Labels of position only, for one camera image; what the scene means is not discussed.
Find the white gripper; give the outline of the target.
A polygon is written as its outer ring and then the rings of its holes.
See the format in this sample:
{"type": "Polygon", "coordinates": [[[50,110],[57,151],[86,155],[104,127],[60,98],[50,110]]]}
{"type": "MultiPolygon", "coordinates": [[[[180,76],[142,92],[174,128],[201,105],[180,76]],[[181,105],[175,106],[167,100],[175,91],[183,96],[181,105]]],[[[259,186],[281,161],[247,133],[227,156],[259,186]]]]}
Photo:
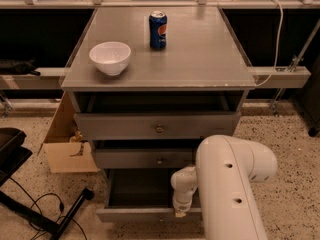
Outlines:
{"type": "Polygon", "coordinates": [[[194,193],[192,191],[181,192],[174,191],[172,197],[172,204],[175,209],[175,217],[183,218],[191,209],[194,193]]]}

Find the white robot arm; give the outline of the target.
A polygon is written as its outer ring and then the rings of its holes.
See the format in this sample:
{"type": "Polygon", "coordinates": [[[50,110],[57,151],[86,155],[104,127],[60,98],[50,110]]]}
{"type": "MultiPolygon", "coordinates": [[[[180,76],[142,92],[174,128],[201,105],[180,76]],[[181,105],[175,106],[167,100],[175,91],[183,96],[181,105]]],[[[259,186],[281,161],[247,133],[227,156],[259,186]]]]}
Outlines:
{"type": "Polygon", "coordinates": [[[207,137],[195,163],[171,176],[175,215],[185,216],[198,194],[206,240],[268,240],[250,184],[276,171],[275,154],[261,143],[207,137]]]}

